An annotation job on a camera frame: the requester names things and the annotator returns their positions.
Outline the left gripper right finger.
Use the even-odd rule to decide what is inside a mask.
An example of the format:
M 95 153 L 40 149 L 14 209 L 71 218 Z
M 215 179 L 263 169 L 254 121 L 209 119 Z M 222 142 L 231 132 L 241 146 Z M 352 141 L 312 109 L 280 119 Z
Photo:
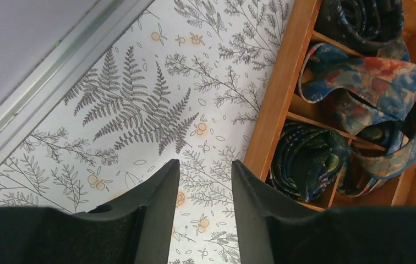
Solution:
M 232 163 L 242 263 L 416 263 L 416 207 L 345 206 L 319 212 Z

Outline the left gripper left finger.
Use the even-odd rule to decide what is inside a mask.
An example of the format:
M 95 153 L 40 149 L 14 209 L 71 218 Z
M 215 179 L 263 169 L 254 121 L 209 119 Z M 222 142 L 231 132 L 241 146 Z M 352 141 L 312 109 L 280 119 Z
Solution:
M 0 263 L 167 263 L 179 177 L 169 160 L 89 212 L 0 207 Z

